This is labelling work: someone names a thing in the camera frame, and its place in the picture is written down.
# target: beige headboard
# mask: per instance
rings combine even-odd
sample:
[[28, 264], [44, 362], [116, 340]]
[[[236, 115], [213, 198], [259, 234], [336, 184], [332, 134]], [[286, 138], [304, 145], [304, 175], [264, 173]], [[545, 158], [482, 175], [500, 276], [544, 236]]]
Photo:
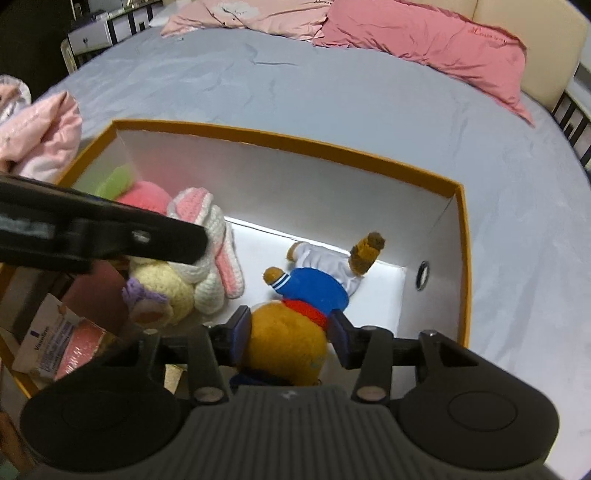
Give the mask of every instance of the beige headboard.
[[418, 4], [433, 5], [434, 7], [445, 8], [452, 12], [458, 12], [464, 17], [472, 18], [478, 0], [412, 0]]
[[478, 0], [473, 19], [521, 39], [527, 47], [521, 89], [552, 110], [579, 63], [587, 19], [567, 0]]

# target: screw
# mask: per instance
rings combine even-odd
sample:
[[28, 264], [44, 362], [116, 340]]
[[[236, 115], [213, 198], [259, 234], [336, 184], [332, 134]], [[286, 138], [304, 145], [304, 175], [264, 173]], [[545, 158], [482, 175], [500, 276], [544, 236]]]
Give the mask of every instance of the screw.
[[150, 234], [148, 232], [144, 232], [143, 230], [134, 230], [131, 232], [131, 236], [139, 244], [147, 244], [150, 242]]
[[386, 397], [386, 391], [382, 387], [370, 385], [358, 389], [357, 396], [361, 398], [361, 400], [365, 400], [367, 402], [378, 402]]
[[215, 403], [223, 398], [223, 391], [217, 387], [201, 387], [195, 390], [193, 398], [199, 403]]

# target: pink crochet ear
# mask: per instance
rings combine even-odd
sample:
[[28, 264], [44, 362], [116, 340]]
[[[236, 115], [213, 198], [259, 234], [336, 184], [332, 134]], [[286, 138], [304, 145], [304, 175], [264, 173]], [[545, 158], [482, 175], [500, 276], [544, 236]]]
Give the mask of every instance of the pink crochet ear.
[[203, 225], [211, 209], [213, 195], [204, 188], [183, 190], [173, 200], [179, 219]]
[[244, 277], [238, 257], [234, 250], [234, 237], [232, 234], [232, 225], [226, 222], [226, 235], [224, 235], [222, 248], [216, 257], [216, 266], [222, 278], [223, 288], [226, 291], [226, 297], [237, 299], [244, 293]]

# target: brown plush foot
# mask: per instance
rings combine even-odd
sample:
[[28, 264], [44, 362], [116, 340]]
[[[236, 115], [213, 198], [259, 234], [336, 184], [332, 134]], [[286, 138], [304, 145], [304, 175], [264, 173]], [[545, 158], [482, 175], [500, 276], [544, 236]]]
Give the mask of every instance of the brown plush foot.
[[288, 259], [290, 262], [295, 262], [295, 261], [296, 261], [296, 259], [294, 258], [294, 252], [296, 251], [296, 248], [297, 248], [297, 246], [298, 246], [300, 243], [301, 243], [301, 242], [296, 242], [296, 243], [294, 243], [294, 244], [293, 244], [293, 245], [290, 247], [290, 249], [287, 251], [287, 259]]
[[386, 240], [377, 232], [371, 232], [351, 249], [349, 266], [358, 277], [365, 275], [379, 253], [383, 250]]

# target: drawer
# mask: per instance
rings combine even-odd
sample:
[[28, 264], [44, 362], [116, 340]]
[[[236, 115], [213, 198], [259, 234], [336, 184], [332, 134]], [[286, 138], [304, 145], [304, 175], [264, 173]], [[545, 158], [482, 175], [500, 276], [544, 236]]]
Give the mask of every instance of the drawer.
[[104, 21], [94, 22], [74, 30], [68, 34], [68, 39], [74, 55], [107, 48], [112, 45], [109, 29]]

